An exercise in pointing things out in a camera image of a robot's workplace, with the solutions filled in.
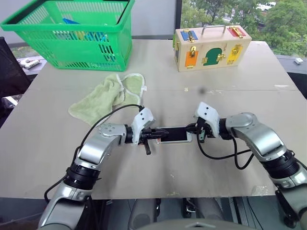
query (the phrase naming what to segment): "green basket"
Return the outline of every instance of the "green basket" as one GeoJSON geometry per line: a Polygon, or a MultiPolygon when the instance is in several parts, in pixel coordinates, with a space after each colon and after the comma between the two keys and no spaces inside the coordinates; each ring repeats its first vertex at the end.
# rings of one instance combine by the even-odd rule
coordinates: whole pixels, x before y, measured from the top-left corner
{"type": "Polygon", "coordinates": [[[134,0],[34,0],[1,27],[15,31],[56,68],[124,71],[132,48],[133,4],[134,0]]]}

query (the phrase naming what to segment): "wooden box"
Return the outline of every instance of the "wooden box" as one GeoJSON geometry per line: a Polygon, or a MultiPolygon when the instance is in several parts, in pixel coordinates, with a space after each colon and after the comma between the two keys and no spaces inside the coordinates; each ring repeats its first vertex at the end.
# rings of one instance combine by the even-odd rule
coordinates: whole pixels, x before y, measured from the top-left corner
{"type": "Polygon", "coordinates": [[[251,37],[239,25],[209,25],[177,29],[174,39],[175,61],[179,71],[236,66],[251,37]]]}

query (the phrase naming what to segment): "white table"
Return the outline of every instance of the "white table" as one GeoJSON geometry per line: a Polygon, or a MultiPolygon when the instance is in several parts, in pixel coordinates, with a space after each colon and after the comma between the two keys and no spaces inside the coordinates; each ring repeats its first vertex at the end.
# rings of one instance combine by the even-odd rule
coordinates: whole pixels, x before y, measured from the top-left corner
{"type": "MultiPolygon", "coordinates": [[[[252,42],[238,67],[179,73],[172,41],[135,40],[128,70],[144,75],[143,104],[156,118],[153,127],[195,122],[200,101],[221,117],[255,113],[272,127],[296,157],[307,163],[307,103],[265,42],[252,42]]],[[[62,177],[89,126],[69,106],[90,93],[111,72],[59,70],[48,63],[0,129],[0,196],[42,198],[62,177]]],[[[137,109],[127,108],[109,121],[131,124],[137,109]]],[[[105,161],[93,198],[211,197],[273,195],[274,185],[254,159],[243,171],[234,159],[204,157],[192,143],[118,147],[105,161]]],[[[238,141],[239,150],[246,149],[238,141]]],[[[231,141],[209,139],[214,156],[233,153],[231,141]]],[[[241,165],[249,157],[240,156],[241,165]]]]}

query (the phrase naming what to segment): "green door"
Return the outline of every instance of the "green door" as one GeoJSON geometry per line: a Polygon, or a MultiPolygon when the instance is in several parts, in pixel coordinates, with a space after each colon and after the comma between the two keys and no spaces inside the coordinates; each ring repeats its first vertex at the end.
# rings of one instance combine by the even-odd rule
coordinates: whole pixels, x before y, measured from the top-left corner
{"type": "Polygon", "coordinates": [[[220,48],[213,48],[209,50],[206,54],[206,58],[204,59],[204,66],[209,66],[209,65],[216,65],[219,62],[216,61],[217,56],[219,54],[222,54],[222,49],[220,48]]]}

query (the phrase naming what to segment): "cloth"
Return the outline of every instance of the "cloth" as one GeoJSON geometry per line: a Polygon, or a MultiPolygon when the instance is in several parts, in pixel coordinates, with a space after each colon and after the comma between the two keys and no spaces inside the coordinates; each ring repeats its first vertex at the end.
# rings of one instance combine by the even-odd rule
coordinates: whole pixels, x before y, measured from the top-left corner
{"type": "Polygon", "coordinates": [[[113,106],[140,104],[144,89],[145,79],[139,73],[128,74],[122,81],[118,74],[111,74],[89,95],[70,106],[68,112],[92,126],[110,113],[113,106]]]}

